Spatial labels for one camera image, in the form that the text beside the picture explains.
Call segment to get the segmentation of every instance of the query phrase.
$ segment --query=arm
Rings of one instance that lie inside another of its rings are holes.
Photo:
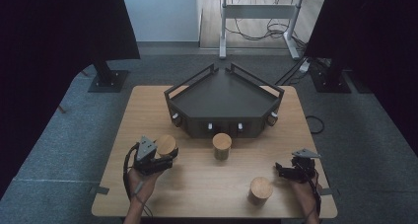
[[[131,169],[129,171],[129,186],[132,194],[130,198],[129,210],[123,222],[124,224],[139,224],[141,222],[142,211],[144,210],[145,203],[148,198],[150,198],[151,194],[153,194],[157,178],[162,173],[163,172],[144,177],[135,169]],[[139,190],[135,190],[141,182],[141,188]]]
[[[314,184],[317,184],[317,175],[312,179]],[[316,213],[316,201],[314,199],[313,190],[308,183],[298,183],[296,181],[289,180],[289,184],[295,193],[296,200],[301,205],[302,213],[305,216],[306,224],[319,223],[319,217]],[[320,192],[322,186],[316,185],[316,189]]]

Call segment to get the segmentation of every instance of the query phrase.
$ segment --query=white wall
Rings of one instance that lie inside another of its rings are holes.
[[[125,0],[125,4],[137,41],[199,40],[197,0]]]

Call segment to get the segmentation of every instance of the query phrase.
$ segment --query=hand-mounted device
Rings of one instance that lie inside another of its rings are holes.
[[[289,180],[294,180],[299,183],[308,182],[313,190],[313,196],[316,200],[316,212],[320,213],[320,195],[316,190],[316,184],[313,183],[312,178],[317,175],[317,171],[314,168],[314,159],[320,158],[319,154],[316,154],[308,149],[302,149],[292,153],[294,155],[292,159],[292,167],[284,168],[282,165],[276,163],[276,170],[279,172],[279,177],[283,177]]]
[[[123,182],[125,184],[126,193],[130,199],[130,187],[128,179],[128,163],[131,153],[135,152],[135,160],[133,161],[133,169],[144,176],[149,176],[169,169],[173,166],[173,159],[178,155],[178,148],[175,148],[168,156],[155,158],[157,145],[145,136],[141,137],[141,141],[137,142],[128,152],[123,164]]]

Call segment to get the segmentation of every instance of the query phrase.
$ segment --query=desk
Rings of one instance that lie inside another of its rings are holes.
[[[258,138],[233,139],[228,160],[217,161],[212,139],[192,139],[171,123],[164,90],[169,86],[137,86],[133,89],[111,150],[101,187],[108,194],[96,195],[92,212],[97,216],[125,216],[129,201],[123,186],[122,167],[129,149],[142,135],[151,140],[170,134],[179,148],[174,166],[157,181],[147,205],[156,217],[295,218],[300,207],[287,181],[273,169],[279,162],[290,167],[292,152],[308,148],[316,152],[301,104],[293,87],[286,91],[273,127],[266,126]],[[320,161],[319,182],[328,187]],[[246,196],[252,179],[265,177],[273,194],[262,207]],[[337,214],[331,195],[322,197],[322,218]]]
[[[297,0],[295,5],[228,5],[227,0],[222,0],[222,26],[219,38],[219,57],[227,56],[227,37],[225,33],[226,19],[289,19],[290,24],[283,34],[289,51],[294,60],[298,60],[297,45],[292,39],[293,30],[298,20],[302,0]]]

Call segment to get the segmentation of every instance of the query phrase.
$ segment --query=round wooden block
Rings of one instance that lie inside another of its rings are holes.
[[[163,135],[156,140],[157,153],[161,156],[168,156],[175,149],[175,139],[171,135]]]
[[[273,185],[264,177],[254,178],[251,182],[248,200],[254,205],[262,205],[273,193]]]
[[[212,143],[215,158],[220,161],[227,160],[230,155],[231,144],[233,143],[230,135],[218,133],[213,137]]]

